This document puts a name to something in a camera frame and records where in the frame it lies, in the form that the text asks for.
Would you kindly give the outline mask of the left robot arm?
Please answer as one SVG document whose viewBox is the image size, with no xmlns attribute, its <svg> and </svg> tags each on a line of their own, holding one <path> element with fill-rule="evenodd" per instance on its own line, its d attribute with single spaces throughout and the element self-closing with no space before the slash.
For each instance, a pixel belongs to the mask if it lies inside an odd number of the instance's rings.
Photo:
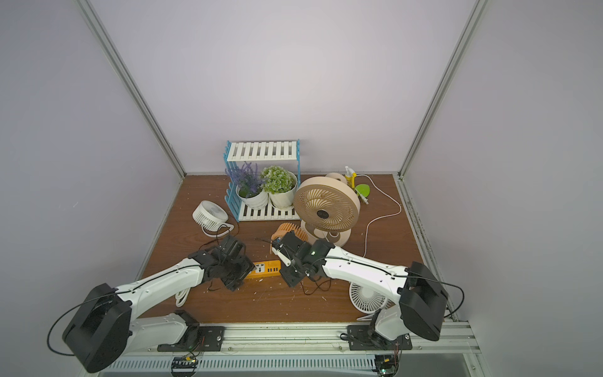
<svg viewBox="0 0 603 377">
<path fill-rule="evenodd" d="M 130 284 L 100 284 L 74 308 L 62 340 L 86 372 L 103 371 L 124 353 L 157 348 L 193 353 L 218 339 L 183 309 L 162 317 L 144 313 L 181 292 L 214 279 L 234 292 L 254 270 L 246 246 L 227 236 L 176 265 Z"/>
</svg>

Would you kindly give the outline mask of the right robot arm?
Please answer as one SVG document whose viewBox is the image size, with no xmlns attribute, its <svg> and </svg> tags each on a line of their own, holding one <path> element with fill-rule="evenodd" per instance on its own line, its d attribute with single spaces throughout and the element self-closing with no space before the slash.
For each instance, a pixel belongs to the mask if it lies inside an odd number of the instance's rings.
<svg viewBox="0 0 603 377">
<path fill-rule="evenodd" d="M 375 313 L 369 327 L 372 342 L 393 342 L 409 333 L 432 342 L 440 339 L 449 300 L 446 288 L 457 286 L 438 280 L 421 262 L 388 265 L 325 240 L 310 244 L 292 231 L 271 240 L 271 246 L 286 264 L 280 274 L 289 287 L 321 276 L 357 284 L 391 301 L 392 307 Z"/>
</svg>

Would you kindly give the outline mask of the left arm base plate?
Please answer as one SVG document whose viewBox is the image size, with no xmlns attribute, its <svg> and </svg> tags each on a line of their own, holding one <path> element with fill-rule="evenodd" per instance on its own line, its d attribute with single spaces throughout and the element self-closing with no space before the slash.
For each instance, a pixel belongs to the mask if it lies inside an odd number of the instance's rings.
<svg viewBox="0 0 603 377">
<path fill-rule="evenodd" d="M 189 327 L 183 337 L 173 344 L 160 344 L 158 352 L 220 352 L 225 337 L 224 326 Z"/>
</svg>

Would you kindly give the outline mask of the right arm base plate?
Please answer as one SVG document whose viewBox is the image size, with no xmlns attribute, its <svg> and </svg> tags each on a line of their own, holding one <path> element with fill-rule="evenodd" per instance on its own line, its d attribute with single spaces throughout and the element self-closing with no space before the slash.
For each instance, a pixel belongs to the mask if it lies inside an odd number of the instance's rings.
<svg viewBox="0 0 603 377">
<path fill-rule="evenodd" d="M 405 351 L 413 348 L 409 334 L 389 340 L 377 334 L 369 325 L 349 325 L 340 334 L 340 339 L 347 342 L 352 351 Z"/>
</svg>

